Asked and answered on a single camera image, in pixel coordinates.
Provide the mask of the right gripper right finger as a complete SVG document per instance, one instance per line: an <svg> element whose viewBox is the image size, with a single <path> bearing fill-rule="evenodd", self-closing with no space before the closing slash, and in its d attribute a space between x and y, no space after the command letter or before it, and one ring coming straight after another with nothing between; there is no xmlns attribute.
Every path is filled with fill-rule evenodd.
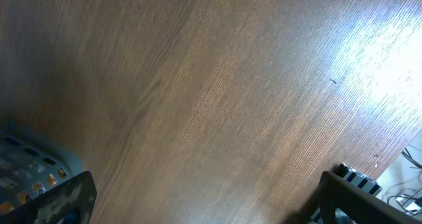
<svg viewBox="0 0 422 224"><path fill-rule="evenodd" d="M324 224L339 223L341 210L356 223L420 224L383 201L339 178L330 171L322 173L318 186L318 205Z"/></svg>

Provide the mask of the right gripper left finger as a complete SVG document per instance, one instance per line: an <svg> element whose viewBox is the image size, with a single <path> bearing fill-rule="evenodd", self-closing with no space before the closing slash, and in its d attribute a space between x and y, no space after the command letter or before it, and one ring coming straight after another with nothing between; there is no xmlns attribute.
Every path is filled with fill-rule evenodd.
<svg viewBox="0 0 422 224"><path fill-rule="evenodd" d="M89 224L97 191L91 172L66 182L1 216L2 224Z"/></svg>

